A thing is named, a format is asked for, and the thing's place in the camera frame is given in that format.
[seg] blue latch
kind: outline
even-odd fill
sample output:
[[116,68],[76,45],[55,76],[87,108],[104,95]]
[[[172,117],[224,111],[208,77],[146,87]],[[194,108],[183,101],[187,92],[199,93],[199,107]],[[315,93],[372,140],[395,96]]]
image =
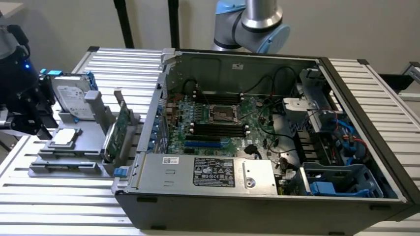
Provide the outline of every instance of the blue latch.
[[63,71],[62,70],[51,70],[48,72],[48,75],[62,75],[63,74]]
[[355,193],[338,193],[334,183],[316,181],[310,184],[311,193],[316,196],[338,196],[338,197],[370,197],[370,189],[362,189]]
[[338,120],[338,119],[334,119],[334,122],[338,122],[339,125],[344,126],[344,127],[348,129],[348,132],[350,132],[351,134],[355,133],[355,128],[354,128],[352,126],[350,126],[344,121]]
[[126,178],[127,177],[127,169],[124,168],[116,168],[114,170],[114,177]]

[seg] power supply label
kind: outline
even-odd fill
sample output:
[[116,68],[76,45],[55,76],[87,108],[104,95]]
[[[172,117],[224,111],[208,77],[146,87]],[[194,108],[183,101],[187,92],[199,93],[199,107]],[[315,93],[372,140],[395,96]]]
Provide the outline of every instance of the power supply label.
[[234,159],[195,158],[195,186],[235,188]]

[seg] black cable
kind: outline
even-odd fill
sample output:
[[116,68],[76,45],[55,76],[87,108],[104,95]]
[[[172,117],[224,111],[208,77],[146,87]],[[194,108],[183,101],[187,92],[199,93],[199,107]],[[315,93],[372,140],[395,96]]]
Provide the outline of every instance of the black cable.
[[339,140],[342,146],[344,147],[344,145],[343,145],[344,139],[335,132],[332,132],[331,135],[335,136],[335,138]]
[[274,76],[272,76],[272,78],[274,78],[274,89],[275,89],[275,81],[276,81],[278,74],[279,74],[279,72],[280,72],[282,70],[284,70],[284,69],[290,69],[290,70],[292,71],[292,73],[294,73],[294,75],[295,75],[295,77],[296,77],[296,79],[295,79],[295,84],[298,84],[299,75],[298,75],[295,69],[294,69],[292,67],[290,67],[290,66],[280,66],[280,67],[276,69],[276,71],[275,71],[275,73],[274,73]]
[[263,80],[264,80],[266,78],[271,79],[271,80],[272,80],[272,84],[275,84],[274,78],[272,78],[270,75],[264,75],[264,76],[262,77],[262,79],[258,81],[258,83],[256,83],[250,89],[247,89],[247,90],[244,91],[244,93],[248,93],[252,89],[255,89],[256,86],[263,82]]
[[283,153],[287,153],[287,152],[290,152],[290,151],[296,151],[296,148],[290,149],[290,150],[287,150],[287,151],[274,151],[274,150],[271,149],[272,144],[274,144],[274,141],[271,141],[271,143],[270,143],[270,145],[268,145],[268,148],[267,148],[272,153],[283,154]]
[[183,83],[183,90],[182,90],[182,94],[186,94],[186,86],[188,84],[190,81],[194,81],[195,84],[198,84],[198,80],[196,79],[187,79]]
[[[258,120],[260,120],[262,115],[263,115],[263,112],[264,112],[264,110],[266,110],[268,107],[270,107],[270,106],[266,106],[266,107],[262,109],[262,112],[260,112],[260,114],[259,114],[259,116],[258,116]],[[290,139],[294,140],[294,138],[292,138],[290,135],[286,135],[286,134],[276,134],[276,133],[268,132],[268,131],[263,128],[260,122],[258,122],[258,125],[259,125],[259,128],[262,129],[262,131],[263,131],[266,134],[271,134],[271,135],[275,135],[275,136],[283,136],[283,137],[287,137],[287,138],[290,138]]]
[[255,151],[255,153],[256,153],[256,155],[258,155],[258,158],[259,158],[260,160],[263,160],[262,153],[260,153],[259,151]]
[[276,69],[276,72],[275,72],[275,74],[274,74],[274,79],[275,79],[275,80],[276,80],[278,73],[279,73],[283,69],[290,69],[290,70],[294,72],[294,75],[295,75],[296,79],[299,78],[299,77],[298,77],[298,73],[296,73],[296,71],[295,71],[294,68],[291,68],[290,66],[282,66],[282,67],[279,67],[279,68]]

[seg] blue plastic tab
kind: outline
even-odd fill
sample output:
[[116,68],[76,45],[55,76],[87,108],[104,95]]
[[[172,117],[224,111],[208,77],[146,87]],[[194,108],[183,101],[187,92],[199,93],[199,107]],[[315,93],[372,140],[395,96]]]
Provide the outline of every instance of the blue plastic tab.
[[348,131],[350,131],[351,134],[355,133],[355,128],[354,128],[354,126],[350,126],[344,121],[338,120],[338,119],[334,119],[334,122],[338,122],[339,125],[344,126],[344,127],[348,129]]
[[239,11],[246,8],[246,0],[220,0],[216,5],[216,14]]
[[51,70],[48,72],[48,75],[62,75],[63,74],[63,71],[62,70]]
[[310,184],[311,192],[314,195],[335,196],[336,190],[331,182],[314,182]]
[[258,53],[272,53],[276,54],[283,48],[291,34],[290,25],[279,25],[262,43]]
[[360,197],[360,198],[368,198],[371,195],[370,189],[362,189],[356,193],[336,193],[338,197]]
[[124,168],[116,168],[114,170],[114,177],[126,178],[127,177],[127,169]]
[[86,73],[86,75],[88,76],[90,78],[90,83],[91,83],[91,90],[98,90],[98,85],[96,85],[96,79],[95,79],[95,75],[91,71],[88,71]]
[[184,142],[186,147],[196,148],[222,148],[222,143],[218,142]]

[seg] workbench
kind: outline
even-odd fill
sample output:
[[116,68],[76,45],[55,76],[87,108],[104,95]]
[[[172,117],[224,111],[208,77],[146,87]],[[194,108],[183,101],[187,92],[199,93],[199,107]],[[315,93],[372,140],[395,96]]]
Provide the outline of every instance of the workbench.
[[[160,61],[162,51],[100,48],[98,52],[87,52],[74,73],[94,72],[104,103],[114,112],[119,111],[114,90],[122,89],[128,107],[144,120],[152,88],[162,72]],[[354,61],[332,62],[346,65]],[[138,140],[139,133],[130,152],[131,161]],[[234,235],[140,231],[132,226],[114,197],[112,179],[28,177],[28,166],[44,144],[46,141],[40,141],[35,136],[23,137],[0,165],[0,235]],[[403,166],[407,167],[420,187],[419,156],[412,156]],[[358,234],[358,236],[419,235],[420,214],[403,222],[380,222]]]

